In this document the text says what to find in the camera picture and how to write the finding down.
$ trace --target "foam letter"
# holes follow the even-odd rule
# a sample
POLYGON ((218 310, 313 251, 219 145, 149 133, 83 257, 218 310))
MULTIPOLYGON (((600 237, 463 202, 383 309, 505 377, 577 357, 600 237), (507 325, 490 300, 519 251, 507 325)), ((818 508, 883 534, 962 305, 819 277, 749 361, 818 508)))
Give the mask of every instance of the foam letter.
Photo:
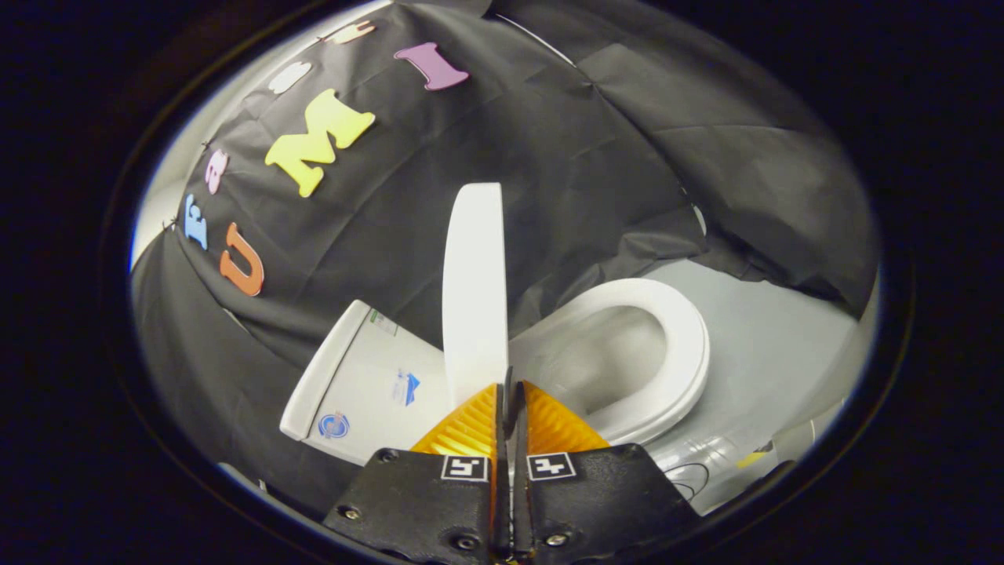
POLYGON ((282 167, 300 186, 300 196, 310 196, 324 171, 309 167, 304 161, 333 163, 334 150, 327 134, 334 137, 334 147, 345 149, 365 131, 376 116, 370 112, 359 113, 334 97, 328 88, 307 104, 303 112, 307 122, 306 133, 291 133, 275 139, 265 155, 265 164, 282 167))
POLYGON ((359 23, 346 25, 345 27, 342 27, 338 31, 335 31, 334 35, 331 36, 331 39, 333 39, 335 43, 341 44, 341 43, 348 43, 349 41, 357 37, 362 37, 366 33, 369 33, 370 31, 376 29, 376 27, 372 25, 370 25, 369 27, 363 27, 368 23, 369 20, 366 20, 366 21, 360 21, 359 23))
POLYGON ((248 245, 240 233, 237 233, 237 224, 234 222, 230 222, 230 227, 227 228, 227 245, 237 249, 237 252, 251 263, 251 274, 244 274, 237 268, 227 249, 224 249, 220 256, 220 273, 229 278, 245 295, 257 296, 265 281, 265 266, 261 264, 258 253, 248 245))
POLYGON ((303 78, 303 76, 310 70, 310 63, 308 62, 294 62, 293 64, 282 69, 282 72, 275 75, 274 78, 269 80, 268 89, 272 90, 276 94, 281 94, 285 92, 297 80, 303 78))
POLYGON ((394 58, 405 59, 414 64, 415 68, 425 75, 427 90, 449 88, 467 80, 470 76, 463 70, 450 66, 450 63, 436 50, 436 43, 433 42, 402 49, 394 54, 394 58))
POLYGON ((202 210, 195 205, 195 196, 191 194, 185 199, 185 236, 201 243, 203 249, 209 248, 206 245, 206 218, 202 217, 202 210))
POLYGON ((223 171, 227 170, 227 163, 230 157, 219 149, 209 158, 209 165, 206 165, 206 186, 209 187, 210 194, 216 194, 220 188, 220 177, 223 171))

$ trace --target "white toilet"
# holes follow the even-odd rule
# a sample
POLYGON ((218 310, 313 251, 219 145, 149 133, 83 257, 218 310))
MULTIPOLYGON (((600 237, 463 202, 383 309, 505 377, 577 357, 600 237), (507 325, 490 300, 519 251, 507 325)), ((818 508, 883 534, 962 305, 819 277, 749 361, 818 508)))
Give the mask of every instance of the white toilet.
POLYGON ((509 342, 514 378, 613 445, 644 444, 680 421, 704 390, 708 358, 694 305, 645 278, 590 289, 509 342))
POLYGON ((613 280, 506 344, 502 220, 498 183, 458 193, 444 260, 446 353, 355 301, 290 396, 282 433, 364 465, 382 448, 411 449, 510 366, 610 444, 643 444, 680 421, 708 374, 694 305, 662 282, 613 280))

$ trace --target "yellow foam letter m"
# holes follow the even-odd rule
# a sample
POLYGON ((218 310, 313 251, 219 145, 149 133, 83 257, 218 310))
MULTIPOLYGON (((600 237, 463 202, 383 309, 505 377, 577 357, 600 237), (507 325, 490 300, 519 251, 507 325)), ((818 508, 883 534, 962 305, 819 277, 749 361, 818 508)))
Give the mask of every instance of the yellow foam letter m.
POLYGON ((310 100, 303 112, 307 122, 306 133, 292 133, 275 139, 265 155, 266 165, 278 165, 300 185, 300 196, 310 196, 324 171, 309 167, 304 161, 334 163, 334 150, 327 134, 334 137, 334 147, 345 149, 352 145, 376 118, 370 112, 359 113, 334 97, 334 88, 328 88, 310 100))

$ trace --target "black cloth backdrop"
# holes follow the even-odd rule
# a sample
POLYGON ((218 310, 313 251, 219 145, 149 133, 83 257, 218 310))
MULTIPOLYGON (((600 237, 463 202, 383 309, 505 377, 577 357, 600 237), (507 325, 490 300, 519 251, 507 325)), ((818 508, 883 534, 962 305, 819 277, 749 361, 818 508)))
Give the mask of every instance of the black cloth backdrop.
POLYGON ((867 300, 877 245, 863 190, 825 127, 764 71, 628 0, 487 4, 393 4, 366 16, 369 35, 294 57, 311 70, 284 93, 263 83, 248 94, 188 181, 208 251, 179 225, 133 270, 138 333, 169 413, 206 457, 310 514, 327 512, 356 468, 279 432, 289 394, 355 299, 442 346, 443 251, 464 184, 502 184, 512 335, 671 258, 855 314, 867 300), (426 90, 393 55, 427 41, 470 78, 426 90), (327 88, 376 120, 301 198, 264 156, 305 130, 304 107, 327 88), (210 195, 217 149, 230 161, 210 195), (257 297, 220 274, 231 222, 264 264, 257 297))

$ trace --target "blue logo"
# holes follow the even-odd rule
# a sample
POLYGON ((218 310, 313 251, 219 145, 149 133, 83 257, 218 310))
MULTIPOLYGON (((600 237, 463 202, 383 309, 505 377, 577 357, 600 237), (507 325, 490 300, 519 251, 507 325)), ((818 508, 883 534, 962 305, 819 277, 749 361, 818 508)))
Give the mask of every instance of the blue logo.
POLYGON ((406 375, 404 372, 398 371, 398 379, 394 383, 393 397, 395 401, 405 406, 415 402, 415 389, 419 388, 420 384, 422 383, 415 375, 411 373, 406 375))
POLYGON ((348 435, 348 418, 341 412, 328 414, 317 422, 320 435, 328 440, 337 440, 348 435))

